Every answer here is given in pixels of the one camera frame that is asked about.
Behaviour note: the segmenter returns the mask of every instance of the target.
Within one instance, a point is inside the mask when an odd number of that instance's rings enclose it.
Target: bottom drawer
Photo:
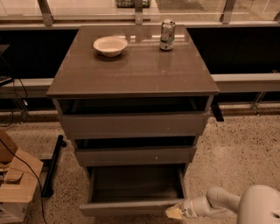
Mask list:
[[[178,164],[94,167],[85,216],[164,214],[185,198]]]

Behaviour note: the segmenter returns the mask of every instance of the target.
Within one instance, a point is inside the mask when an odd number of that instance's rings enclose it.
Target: dresser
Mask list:
[[[112,35],[128,40],[119,56],[93,49]],[[91,184],[86,216],[163,214],[187,197],[219,89],[183,25],[171,51],[159,37],[160,25],[82,26],[47,92]]]

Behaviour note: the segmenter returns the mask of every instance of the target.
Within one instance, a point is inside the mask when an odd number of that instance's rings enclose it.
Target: cardboard box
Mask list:
[[[0,130],[0,139],[19,158],[24,160],[36,173],[41,173],[43,163],[26,151],[17,147],[11,138]],[[0,141],[0,162],[10,163],[5,180],[20,179],[18,184],[1,184],[0,186],[0,223],[21,222],[38,183],[30,168],[14,157]]]

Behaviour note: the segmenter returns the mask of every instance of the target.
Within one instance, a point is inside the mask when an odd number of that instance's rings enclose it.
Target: open drawer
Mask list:
[[[93,167],[85,216],[164,214],[186,196],[178,164]]]
[[[81,166],[188,164],[196,151],[194,136],[75,140]]]
[[[67,138],[171,137],[202,135],[209,113],[63,115]]]

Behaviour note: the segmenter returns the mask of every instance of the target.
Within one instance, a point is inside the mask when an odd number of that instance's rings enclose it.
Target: speckled floor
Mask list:
[[[254,184],[272,186],[280,190],[280,104],[261,105],[260,116],[244,106],[221,106],[225,122],[210,117],[198,150],[185,175],[185,188],[189,197],[204,194],[211,186],[222,186],[231,193],[241,195]],[[63,134],[53,111],[31,113],[27,123],[13,123],[2,128],[26,151],[39,158],[49,158],[59,134]],[[125,224],[125,223],[189,223],[234,224],[236,216],[224,220],[198,218],[195,220],[169,220],[154,215],[86,218],[79,205],[88,200],[88,179],[79,167],[74,148],[66,140],[61,150],[58,169],[53,182],[54,195],[44,199],[45,217],[50,223]],[[39,189],[30,203],[24,223],[43,223],[39,204]]]

